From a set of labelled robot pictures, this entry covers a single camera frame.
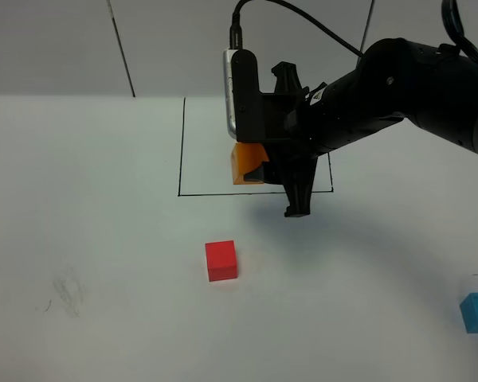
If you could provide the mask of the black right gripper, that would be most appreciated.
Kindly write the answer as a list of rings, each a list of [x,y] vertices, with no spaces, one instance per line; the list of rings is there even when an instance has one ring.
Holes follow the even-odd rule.
[[[245,173],[245,183],[282,185],[288,198],[285,217],[311,213],[311,193],[319,159],[335,148],[323,133],[337,119],[343,82],[301,85],[296,66],[285,61],[272,68],[275,90],[262,95],[264,130],[258,167]]]

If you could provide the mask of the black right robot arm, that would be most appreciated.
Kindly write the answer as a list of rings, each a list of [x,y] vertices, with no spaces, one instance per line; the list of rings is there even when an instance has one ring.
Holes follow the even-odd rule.
[[[404,119],[478,154],[478,63],[455,46],[384,39],[354,71],[316,90],[282,62],[272,70],[275,91],[263,93],[257,59],[245,49],[234,53],[231,69],[234,180],[282,185],[288,217],[309,214],[321,155]]]

